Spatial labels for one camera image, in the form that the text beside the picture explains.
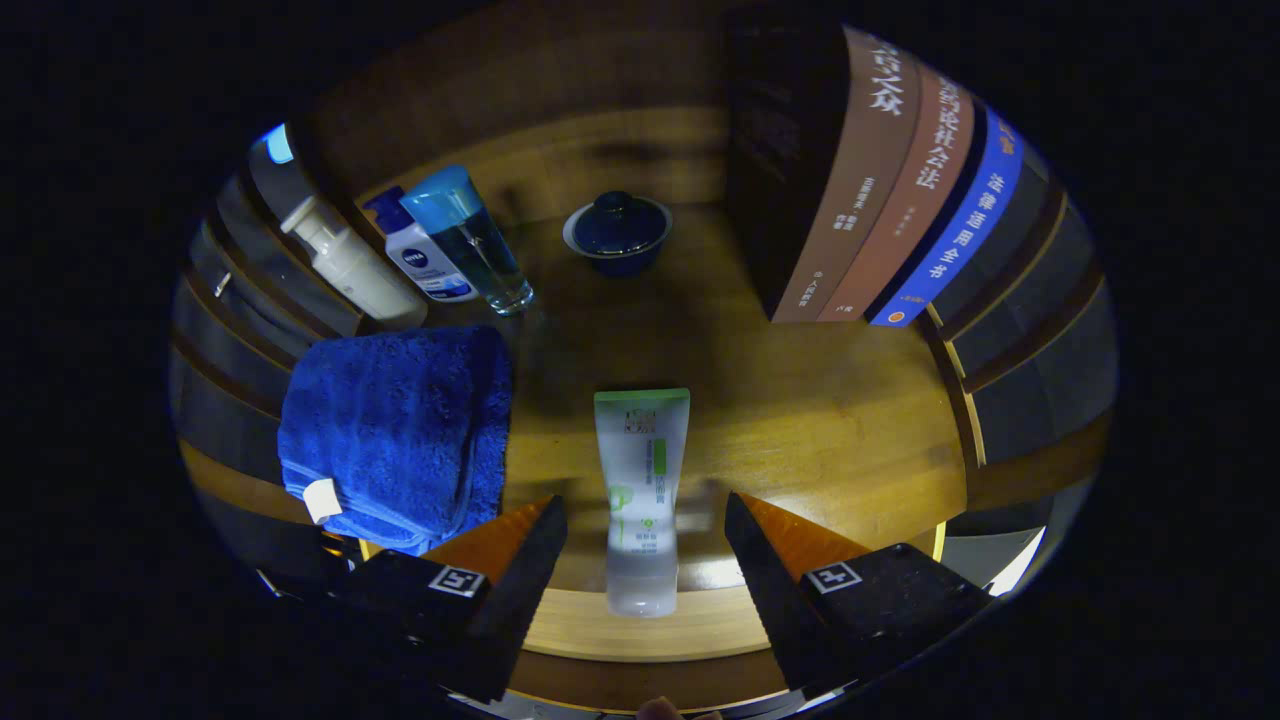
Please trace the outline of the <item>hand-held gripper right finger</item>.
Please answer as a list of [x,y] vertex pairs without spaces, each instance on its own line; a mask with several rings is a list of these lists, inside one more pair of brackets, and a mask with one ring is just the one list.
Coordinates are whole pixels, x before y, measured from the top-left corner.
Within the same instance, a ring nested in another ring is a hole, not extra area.
[[879,682],[993,602],[911,544],[869,550],[745,493],[727,498],[724,536],[794,691]]

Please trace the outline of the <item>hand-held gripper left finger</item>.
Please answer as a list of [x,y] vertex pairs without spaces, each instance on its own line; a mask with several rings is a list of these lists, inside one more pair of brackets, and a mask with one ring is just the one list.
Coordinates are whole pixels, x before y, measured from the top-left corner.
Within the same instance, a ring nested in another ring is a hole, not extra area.
[[375,553],[337,582],[330,606],[376,643],[394,679],[499,700],[566,538],[564,501],[549,495],[424,557]]

